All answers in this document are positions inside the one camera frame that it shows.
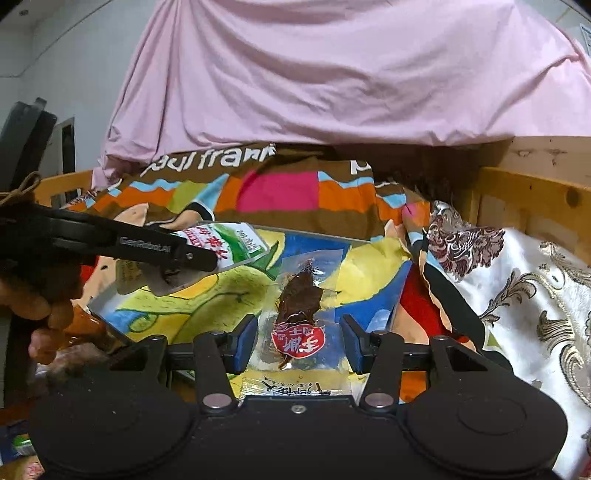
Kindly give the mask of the person's left hand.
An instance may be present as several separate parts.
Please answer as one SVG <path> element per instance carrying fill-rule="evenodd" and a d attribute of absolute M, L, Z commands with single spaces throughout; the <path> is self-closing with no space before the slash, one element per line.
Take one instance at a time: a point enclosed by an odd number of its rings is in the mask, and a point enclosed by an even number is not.
<path fill-rule="evenodd" d="M 1 276 L 1 390 L 11 402 L 40 389 L 40 365 L 59 377 L 104 356 L 105 328 L 80 305 L 86 272 L 69 264 Z"/>

